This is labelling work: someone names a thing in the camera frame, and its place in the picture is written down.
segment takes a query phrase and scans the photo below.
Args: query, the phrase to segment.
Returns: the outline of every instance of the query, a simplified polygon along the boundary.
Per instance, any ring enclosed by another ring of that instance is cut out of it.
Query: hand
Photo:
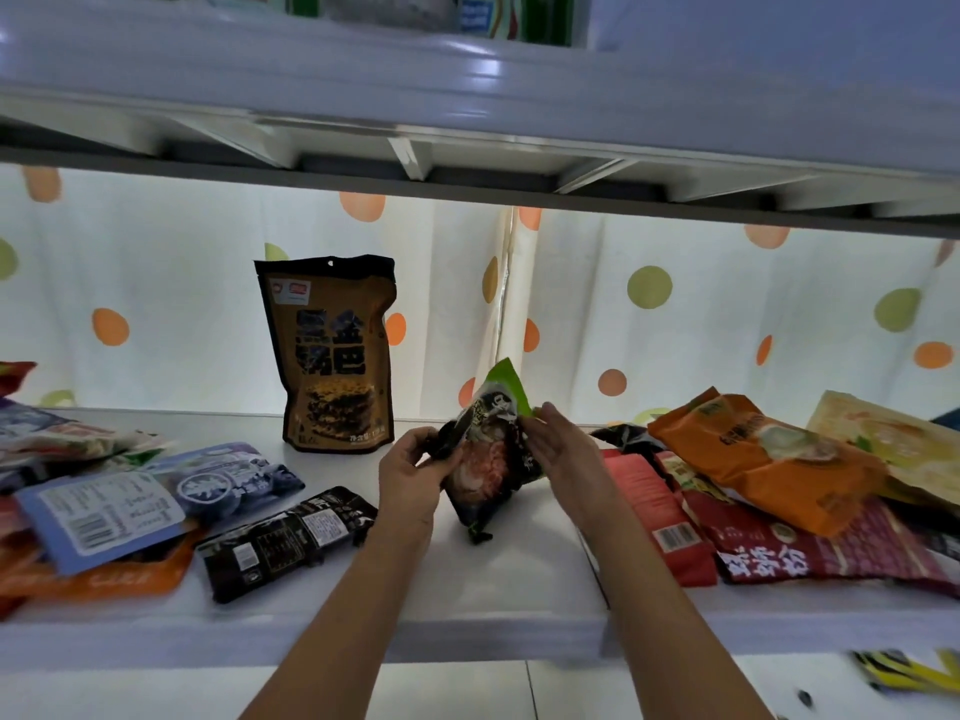
[[[550,479],[559,507],[589,540],[623,499],[594,440],[546,402],[522,416],[527,447]]]
[[[410,539],[422,549],[430,543],[440,483],[460,464],[463,454],[458,448],[443,461],[427,459],[417,467],[426,442],[435,437],[433,427],[411,429],[380,459],[379,530],[374,530],[378,535],[389,534],[393,541]]]

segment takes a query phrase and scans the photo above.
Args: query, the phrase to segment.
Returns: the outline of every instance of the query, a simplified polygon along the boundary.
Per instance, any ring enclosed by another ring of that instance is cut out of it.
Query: person's left hand
[[[433,535],[433,514],[440,502],[440,483],[462,459],[457,450],[443,461],[424,457],[424,446],[437,437],[433,427],[411,429],[380,459],[380,507],[376,525],[381,535],[411,539],[426,548]]]

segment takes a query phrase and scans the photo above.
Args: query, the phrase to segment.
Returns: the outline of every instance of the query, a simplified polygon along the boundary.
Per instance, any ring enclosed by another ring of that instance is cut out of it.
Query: floor
[[[887,697],[845,656],[779,654],[737,659],[771,711],[787,720],[955,720],[960,698]],[[234,720],[271,669],[128,670],[0,676],[4,720]],[[691,682],[696,672],[691,672]],[[812,709],[798,690],[813,699]],[[619,662],[388,664],[368,720],[640,720]]]

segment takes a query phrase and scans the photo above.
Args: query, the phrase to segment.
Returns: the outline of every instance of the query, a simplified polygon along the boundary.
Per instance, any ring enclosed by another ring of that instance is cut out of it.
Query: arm
[[[433,533],[440,483],[460,454],[416,467],[429,427],[403,435],[380,460],[380,511],[366,544],[241,720],[362,720]]]
[[[552,404],[538,416],[523,420],[528,445],[600,565],[643,716],[770,720],[620,496],[594,441]]]

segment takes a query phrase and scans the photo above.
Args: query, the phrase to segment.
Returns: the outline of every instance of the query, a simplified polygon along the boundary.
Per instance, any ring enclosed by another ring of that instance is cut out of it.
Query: forearm
[[[242,720],[362,720],[420,563],[418,540],[373,526],[366,545]]]
[[[586,535],[649,720],[769,720],[756,691],[673,578],[625,502]]]

